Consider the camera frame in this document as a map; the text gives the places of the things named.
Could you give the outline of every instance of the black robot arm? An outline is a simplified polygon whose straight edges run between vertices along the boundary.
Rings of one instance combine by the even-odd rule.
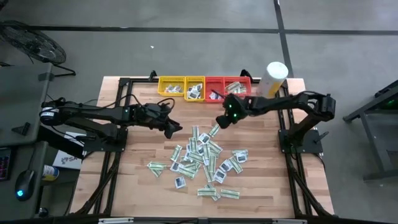
[[[105,108],[65,101],[59,98],[42,103],[40,120],[48,126],[66,124],[95,133],[107,141],[118,140],[118,127],[143,126],[164,131],[167,138],[182,129],[180,124],[169,118],[171,108],[168,103],[138,103],[129,106]],[[111,124],[99,124],[88,119],[110,121]]]
[[[329,121],[335,117],[336,101],[329,95],[312,91],[303,91],[294,96],[267,99],[261,96],[246,96],[241,99],[234,94],[225,97],[224,115],[216,118],[221,128],[236,124],[247,116],[259,116],[273,110],[301,109],[308,116],[289,129],[288,137],[293,145],[302,144],[305,133],[320,121]]]

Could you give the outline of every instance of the wooden tabletop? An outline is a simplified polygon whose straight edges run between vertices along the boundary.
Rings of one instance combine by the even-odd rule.
[[[115,100],[120,77],[104,77],[99,93],[98,106]],[[291,94],[305,89],[300,78],[288,79]],[[164,97],[157,94],[156,83],[135,83],[132,87],[141,103],[158,102]],[[248,161],[242,164],[243,172],[228,172],[223,184],[213,182],[220,189],[240,192],[240,199],[197,197],[197,189],[207,184],[201,168],[191,180],[185,178],[187,186],[176,189],[174,179],[178,175],[163,171],[159,178],[146,167],[150,161],[171,165],[170,156],[174,147],[188,144],[192,126],[198,125],[200,133],[208,133],[215,118],[223,114],[221,104],[188,103],[182,97],[175,98],[175,107],[170,117],[178,121],[183,129],[166,139],[163,132],[142,127],[129,127],[126,151],[122,154],[118,180],[114,193],[112,216],[124,217],[228,217],[228,218],[290,218],[294,217],[285,157],[280,153],[277,132],[280,129],[276,111],[263,116],[250,117],[221,129],[215,136],[224,150],[217,160],[217,167],[231,157],[233,149],[248,149]],[[294,110],[295,121],[306,114]],[[71,212],[77,211],[98,186],[104,153],[93,153],[83,161],[76,186]],[[324,208],[333,213],[325,171],[319,159],[303,154],[303,164],[308,188]],[[102,209],[106,204],[108,187],[104,191]],[[300,208],[304,211],[302,193],[298,191]]]

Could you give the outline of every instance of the cylindrical can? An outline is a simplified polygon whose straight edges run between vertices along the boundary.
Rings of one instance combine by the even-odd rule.
[[[261,78],[257,94],[266,98],[275,97],[276,92],[288,74],[289,70],[286,65],[280,62],[271,62],[267,66],[267,72]]]
[[[55,181],[59,175],[60,171],[57,168],[44,165],[42,180]]]

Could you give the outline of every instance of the black fan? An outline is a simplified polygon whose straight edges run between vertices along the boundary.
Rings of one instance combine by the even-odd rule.
[[[29,29],[27,24],[18,21],[0,22],[0,36],[4,41],[28,56],[44,63],[50,62],[58,68],[71,72],[56,75],[56,77],[76,75],[75,71],[59,66],[67,59],[62,47],[42,32]]]

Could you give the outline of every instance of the concrete floor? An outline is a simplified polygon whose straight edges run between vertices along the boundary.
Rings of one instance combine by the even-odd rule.
[[[395,0],[279,0],[286,29],[397,30]],[[32,25],[118,27],[278,28],[272,0],[11,0],[0,19]],[[58,78],[53,97],[87,101],[98,96],[105,75],[238,75],[259,77],[283,62],[278,34],[175,32],[45,32],[67,53],[63,65],[76,77]],[[362,124],[342,117],[398,78],[397,36],[287,35],[294,76],[308,90],[331,93],[336,118],[318,125],[335,213],[345,218],[396,222],[396,180],[364,183],[377,171]],[[29,64],[26,55],[0,42],[0,61]],[[68,195],[50,202],[63,213]]]

